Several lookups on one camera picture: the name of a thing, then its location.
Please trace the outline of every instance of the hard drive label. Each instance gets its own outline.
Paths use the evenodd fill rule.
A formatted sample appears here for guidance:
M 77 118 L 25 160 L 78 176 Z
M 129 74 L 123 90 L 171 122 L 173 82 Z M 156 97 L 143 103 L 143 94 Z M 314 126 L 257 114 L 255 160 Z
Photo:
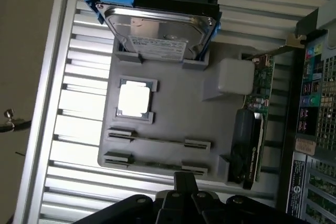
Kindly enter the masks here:
M 140 55 L 156 59 L 182 61 L 187 43 L 164 39 L 128 36 L 134 50 Z

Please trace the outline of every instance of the floor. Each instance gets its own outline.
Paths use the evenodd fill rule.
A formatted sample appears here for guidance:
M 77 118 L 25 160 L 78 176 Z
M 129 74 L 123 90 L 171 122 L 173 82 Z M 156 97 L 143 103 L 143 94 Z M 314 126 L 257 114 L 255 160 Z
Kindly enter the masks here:
M 0 123 L 2 111 L 31 119 L 53 0 L 1 0 Z M 29 132 L 0 134 L 0 223 L 15 211 Z

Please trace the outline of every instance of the white sticker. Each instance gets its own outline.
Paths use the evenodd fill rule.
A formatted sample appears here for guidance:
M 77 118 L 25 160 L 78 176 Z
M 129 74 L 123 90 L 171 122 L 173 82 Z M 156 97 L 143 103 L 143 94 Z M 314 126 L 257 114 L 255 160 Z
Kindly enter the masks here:
M 152 58 L 182 61 L 187 43 L 164 39 L 128 36 L 134 50 Z
M 295 143 L 295 150 L 313 156 L 315 154 L 316 142 L 297 138 Z

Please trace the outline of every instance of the hard drive metal cover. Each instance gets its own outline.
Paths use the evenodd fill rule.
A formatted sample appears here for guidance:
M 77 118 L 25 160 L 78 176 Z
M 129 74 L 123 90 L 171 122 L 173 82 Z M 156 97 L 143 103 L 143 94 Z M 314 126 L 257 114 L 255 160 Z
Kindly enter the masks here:
M 216 29 L 211 17 L 106 4 L 97 9 L 123 47 L 143 58 L 195 59 Z

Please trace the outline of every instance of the green circuit board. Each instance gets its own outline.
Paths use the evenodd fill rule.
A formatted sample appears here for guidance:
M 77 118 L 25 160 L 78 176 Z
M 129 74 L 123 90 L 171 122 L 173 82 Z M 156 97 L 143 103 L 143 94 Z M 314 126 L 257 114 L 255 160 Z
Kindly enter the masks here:
M 263 56 L 252 60 L 255 63 L 255 74 L 253 82 L 253 91 L 245 97 L 244 107 L 255 113 L 263 115 L 263 127 L 259 140 L 258 163 L 255 181 L 259 181 L 262 154 L 264 150 L 264 140 L 266 135 L 266 126 L 269 111 L 269 101 L 272 90 L 272 80 L 274 72 L 274 60 L 272 57 Z

